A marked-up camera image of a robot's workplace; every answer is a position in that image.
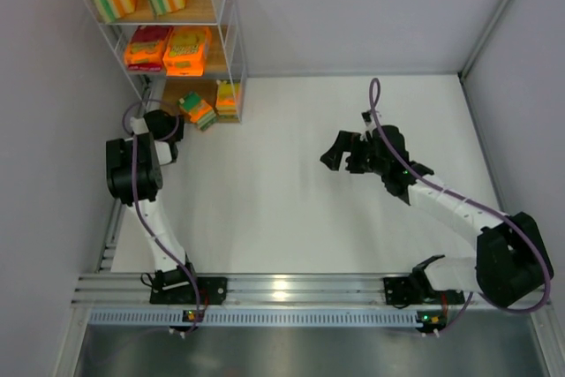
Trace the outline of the slim orange sponge box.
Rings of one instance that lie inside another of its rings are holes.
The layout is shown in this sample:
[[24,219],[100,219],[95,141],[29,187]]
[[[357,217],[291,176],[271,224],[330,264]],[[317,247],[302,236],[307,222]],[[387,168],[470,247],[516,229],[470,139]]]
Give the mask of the slim orange sponge box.
[[189,92],[180,98],[177,105],[185,117],[202,132],[217,121],[217,114],[213,107],[196,92]]

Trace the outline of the yellow smiley sponge orange box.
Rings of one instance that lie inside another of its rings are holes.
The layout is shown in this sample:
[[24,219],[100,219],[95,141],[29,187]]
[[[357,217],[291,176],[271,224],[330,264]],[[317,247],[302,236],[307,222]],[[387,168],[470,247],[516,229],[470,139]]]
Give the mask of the yellow smiley sponge orange box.
[[207,26],[175,26],[162,57],[168,77],[202,77],[212,34]]

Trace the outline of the pink sponge orange box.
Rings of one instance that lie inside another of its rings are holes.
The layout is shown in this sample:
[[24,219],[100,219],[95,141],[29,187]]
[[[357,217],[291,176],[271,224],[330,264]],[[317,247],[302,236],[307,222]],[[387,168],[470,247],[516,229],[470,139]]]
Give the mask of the pink sponge orange box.
[[162,72],[163,56],[173,26],[138,26],[124,50],[128,71]]

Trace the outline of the orange box with barcode label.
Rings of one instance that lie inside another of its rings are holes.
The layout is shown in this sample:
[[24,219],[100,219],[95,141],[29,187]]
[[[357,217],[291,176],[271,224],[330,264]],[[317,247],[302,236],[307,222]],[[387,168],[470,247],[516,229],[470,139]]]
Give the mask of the orange box with barcode label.
[[240,83],[229,80],[216,81],[215,109],[221,117],[238,118]]

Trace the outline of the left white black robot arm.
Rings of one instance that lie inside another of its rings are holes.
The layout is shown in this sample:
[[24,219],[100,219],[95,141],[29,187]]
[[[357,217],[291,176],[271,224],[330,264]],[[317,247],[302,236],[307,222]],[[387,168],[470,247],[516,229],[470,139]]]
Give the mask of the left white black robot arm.
[[138,218],[154,259],[152,290],[156,293],[191,286],[193,267],[164,211],[159,192],[162,167],[177,161],[184,137],[184,118],[156,109],[130,122],[129,139],[105,144],[106,182],[111,196]]

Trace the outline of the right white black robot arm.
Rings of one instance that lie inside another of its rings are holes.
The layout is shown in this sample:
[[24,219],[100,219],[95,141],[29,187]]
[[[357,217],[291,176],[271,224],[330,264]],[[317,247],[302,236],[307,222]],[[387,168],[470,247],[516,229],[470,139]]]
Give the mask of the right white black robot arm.
[[410,159],[397,127],[340,131],[320,161],[332,171],[379,176],[390,195],[428,213],[471,247],[470,256],[435,254],[412,269],[414,285],[426,295],[476,292],[507,309],[552,281],[553,267],[530,215],[506,215],[450,191],[432,169]]

